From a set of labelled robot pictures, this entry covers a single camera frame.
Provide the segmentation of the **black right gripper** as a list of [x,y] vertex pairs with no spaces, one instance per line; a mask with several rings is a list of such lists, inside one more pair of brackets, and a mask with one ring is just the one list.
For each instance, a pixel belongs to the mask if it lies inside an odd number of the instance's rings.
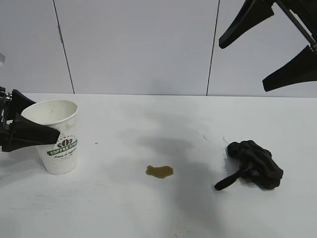
[[[274,0],[246,0],[237,16],[219,38],[219,47],[225,49],[241,35],[272,17]],[[317,1],[278,0],[277,5],[300,31],[310,46],[306,46],[286,65],[263,81],[266,92],[293,84],[317,80]]]

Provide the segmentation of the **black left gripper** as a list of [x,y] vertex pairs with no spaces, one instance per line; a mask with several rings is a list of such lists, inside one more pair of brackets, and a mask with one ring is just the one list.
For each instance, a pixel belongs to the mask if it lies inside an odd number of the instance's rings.
[[21,115],[35,103],[16,89],[8,93],[5,88],[0,88],[0,146],[3,152],[57,142],[60,131]]

